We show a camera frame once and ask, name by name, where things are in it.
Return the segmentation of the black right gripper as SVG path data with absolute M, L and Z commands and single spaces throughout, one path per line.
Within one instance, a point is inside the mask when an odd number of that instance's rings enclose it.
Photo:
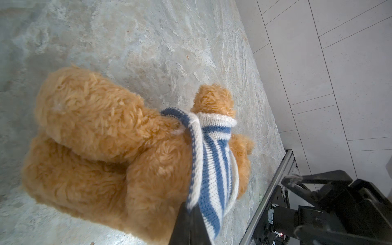
M 299 217 L 294 237 L 306 245 L 390 245 L 392 203 L 371 182 L 353 179 L 343 170 L 284 177 L 281 184 L 320 210 L 326 222 Z M 299 184 L 320 184 L 318 192 Z

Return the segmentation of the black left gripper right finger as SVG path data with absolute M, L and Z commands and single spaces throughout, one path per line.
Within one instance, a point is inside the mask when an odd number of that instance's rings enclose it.
M 190 244 L 211 245 L 199 205 L 196 205 L 190 213 Z

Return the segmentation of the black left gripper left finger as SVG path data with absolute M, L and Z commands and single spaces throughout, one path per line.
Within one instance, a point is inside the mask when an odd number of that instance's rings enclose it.
M 189 245 L 190 244 L 190 222 L 191 216 L 183 202 L 180 206 L 178 216 L 174 225 L 169 245 Z

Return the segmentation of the blue white striped sweater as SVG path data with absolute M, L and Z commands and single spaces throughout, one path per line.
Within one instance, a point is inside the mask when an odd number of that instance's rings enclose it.
M 231 129 L 237 122 L 226 115 L 184 112 L 174 107 L 161 113 L 190 130 L 193 158 L 186 208 L 191 213 L 199 205 L 213 244 L 239 194 L 239 170 L 229 147 Z

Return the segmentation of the brown teddy bear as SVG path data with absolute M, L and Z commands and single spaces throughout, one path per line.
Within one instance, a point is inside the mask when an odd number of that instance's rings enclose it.
M 189 192 L 190 131 L 100 73 L 65 67 L 37 96 L 38 134 L 21 171 L 38 203 L 169 243 Z

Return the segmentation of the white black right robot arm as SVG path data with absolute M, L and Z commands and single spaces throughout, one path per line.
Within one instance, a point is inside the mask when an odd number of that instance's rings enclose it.
M 268 221 L 278 233 L 304 245 L 392 243 L 392 203 L 373 183 L 343 170 L 291 175 L 281 183 L 310 206 L 272 206 Z

